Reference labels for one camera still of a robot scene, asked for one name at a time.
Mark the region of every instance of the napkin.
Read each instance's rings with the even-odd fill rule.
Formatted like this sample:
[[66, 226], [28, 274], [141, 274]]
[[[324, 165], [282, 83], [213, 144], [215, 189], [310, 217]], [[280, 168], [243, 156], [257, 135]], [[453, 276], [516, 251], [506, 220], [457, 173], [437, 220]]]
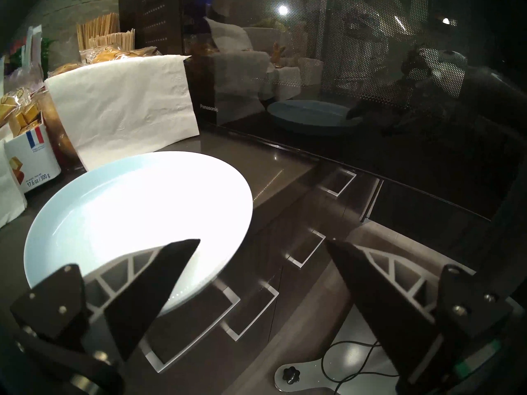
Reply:
[[24, 193], [19, 189], [0, 139], [0, 228], [19, 216], [27, 207]]
[[87, 170], [199, 135], [180, 55], [88, 65], [46, 80]]
[[209, 23], [212, 39], [220, 52], [252, 50], [252, 43], [247, 32], [238, 25], [223, 24], [205, 18]]

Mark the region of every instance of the cabinet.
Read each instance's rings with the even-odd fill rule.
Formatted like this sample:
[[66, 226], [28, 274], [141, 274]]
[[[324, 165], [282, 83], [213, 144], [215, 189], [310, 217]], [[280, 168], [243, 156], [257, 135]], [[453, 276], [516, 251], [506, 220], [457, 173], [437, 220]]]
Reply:
[[212, 285], [155, 320], [125, 366], [128, 393], [220, 394], [260, 354], [329, 263], [323, 241], [349, 234], [376, 186], [336, 164], [316, 179], [247, 235]]
[[359, 225], [377, 183], [378, 179], [368, 174], [336, 166], [277, 220], [281, 228], [286, 227], [284, 222], [293, 224], [295, 231], [275, 251], [284, 262], [270, 338], [291, 317], [330, 262], [323, 241], [344, 239]]

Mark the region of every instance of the metal handle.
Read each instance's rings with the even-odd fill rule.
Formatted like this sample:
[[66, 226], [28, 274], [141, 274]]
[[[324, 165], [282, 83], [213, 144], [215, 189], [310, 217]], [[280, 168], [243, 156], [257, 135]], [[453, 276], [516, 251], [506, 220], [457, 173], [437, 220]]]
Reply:
[[225, 283], [223, 283], [219, 278], [216, 278], [212, 284], [219, 289], [227, 299], [231, 302], [231, 305], [229, 308], [227, 308], [220, 317], [218, 317], [214, 323], [212, 323], [210, 326], [208, 326], [198, 337], [196, 337], [189, 345], [187, 345], [185, 348], [183, 348], [180, 352], [178, 352], [174, 357], [172, 357], [169, 361], [166, 363], [163, 363], [159, 359], [157, 355], [155, 355], [154, 350], [152, 350], [150, 344], [148, 344], [148, 341], [146, 338], [143, 337], [143, 339], [139, 343], [139, 348], [147, 358], [148, 362], [150, 362], [150, 365], [154, 367], [154, 370], [156, 370], [157, 373], [163, 372], [166, 370], [170, 365], [178, 361], [181, 357], [183, 357], [187, 352], [189, 352], [198, 342], [200, 342], [214, 327], [216, 327], [223, 318], [240, 302], [240, 297], [236, 295], [232, 291], [230, 287], [228, 287]]
[[273, 295], [273, 298], [271, 299], [269, 303], [266, 304], [266, 306], [262, 309], [262, 311], [258, 313], [258, 315], [254, 318], [254, 320], [252, 320], [249, 323], [249, 325], [245, 327], [245, 329], [240, 334], [236, 334], [234, 330], [231, 327], [229, 327], [227, 323], [225, 323], [225, 321], [222, 321], [220, 324], [221, 328], [223, 328], [223, 330], [225, 330], [225, 332], [235, 341], [238, 341], [242, 337], [242, 335], [244, 335], [247, 332], [247, 330], [249, 330], [249, 328], [256, 322], [256, 320], [260, 318], [260, 316], [264, 313], [264, 311], [267, 310], [267, 307], [269, 307], [280, 294], [269, 283], [260, 281], [260, 284], [262, 285], [262, 287], [266, 288], [267, 290], [269, 290], [269, 292], [271, 292], [271, 294]]
[[317, 232], [315, 231], [314, 229], [311, 231], [312, 233], [314, 233], [315, 235], [317, 235], [319, 238], [320, 238], [320, 242], [315, 246], [315, 248], [313, 249], [313, 251], [309, 254], [309, 256], [307, 256], [307, 258], [303, 261], [303, 262], [299, 262], [297, 261], [295, 258], [293, 258], [291, 255], [289, 255], [286, 259], [289, 261], [289, 262], [292, 262], [294, 263], [296, 266], [302, 268], [302, 266], [304, 266], [306, 264], [306, 262], [309, 260], [309, 258], [313, 255], [313, 253], [318, 249], [318, 247], [322, 244], [322, 242], [324, 241], [324, 239], [326, 239], [326, 236], [322, 235], [320, 232]]
[[338, 198], [340, 196], [340, 194], [342, 194], [342, 192], [344, 192], [344, 190], [346, 188], [348, 188], [348, 185], [350, 185], [350, 183], [353, 181], [353, 179], [357, 176], [357, 174], [352, 173], [351, 171], [345, 170], [343, 168], [339, 168], [338, 170], [340, 172], [343, 172], [344, 174], [347, 174], [347, 175], [349, 175], [351, 177], [349, 179], [349, 181], [346, 183], [346, 185], [344, 185], [339, 192], [335, 192], [335, 191], [329, 190], [328, 188], [326, 188], [324, 186], [321, 186], [321, 185], [319, 186], [321, 190], [326, 191], [327, 193], [333, 195], [335, 198]]

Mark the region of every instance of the cable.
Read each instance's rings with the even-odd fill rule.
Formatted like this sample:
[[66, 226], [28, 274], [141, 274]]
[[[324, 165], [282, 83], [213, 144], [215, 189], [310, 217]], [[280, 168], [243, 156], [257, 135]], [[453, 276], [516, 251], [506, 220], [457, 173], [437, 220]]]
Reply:
[[[368, 352], [368, 355], [366, 356], [366, 359], [364, 360], [362, 366], [359, 368], [359, 370], [351, 375], [348, 375], [346, 378], [344, 378], [343, 380], [341, 381], [337, 381], [337, 380], [334, 380], [332, 378], [330, 378], [328, 376], [328, 374], [326, 374], [326, 371], [324, 370], [324, 357], [326, 356], [326, 354], [328, 353], [329, 351], [329, 348], [333, 347], [333, 346], [336, 346], [338, 344], [344, 344], [344, 343], [349, 343], [349, 344], [357, 344], [357, 345], [362, 345], [362, 346], [365, 346], [365, 347], [369, 347], [370, 348], [370, 351]], [[372, 354], [373, 352], [373, 349], [375, 347], [380, 347], [381, 345], [380, 344], [377, 344], [378, 341], [376, 341], [375, 343], [373, 344], [366, 344], [366, 343], [363, 343], [363, 342], [360, 342], [360, 341], [338, 341], [336, 343], [333, 343], [332, 345], [329, 346], [329, 348], [327, 349], [327, 351], [324, 353], [324, 355], [322, 356], [322, 360], [320, 361], [320, 367], [322, 368], [322, 374], [324, 374], [324, 376], [330, 380], [331, 382], [335, 382], [337, 383], [337, 387], [335, 388], [335, 392], [333, 392], [333, 395], [336, 395], [337, 394], [337, 391], [339, 390], [340, 386], [342, 384], [344, 384], [345, 382], [348, 382], [348, 381], [351, 381], [352, 379], [356, 378], [357, 376], [361, 375], [361, 374], [373, 374], [373, 375], [381, 375], [381, 376], [389, 376], [389, 377], [397, 377], [399, 375], [390, 375], [390, 374], [384, 374], [384, 373], [381, 373], [381, 372], [362, 372], [362, 370], [364, 369], [364, 367], [366, 366], [366, 363], [368, 362], [368, 358], [370, 358], [370, 355]]]

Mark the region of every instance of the box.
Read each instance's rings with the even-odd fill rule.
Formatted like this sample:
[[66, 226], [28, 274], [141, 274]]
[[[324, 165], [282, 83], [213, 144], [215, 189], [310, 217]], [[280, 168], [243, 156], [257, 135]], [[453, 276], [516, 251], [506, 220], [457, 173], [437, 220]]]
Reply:
[[61, 172], [43, 124], [5, 143], [5, 153], [24, 193]]

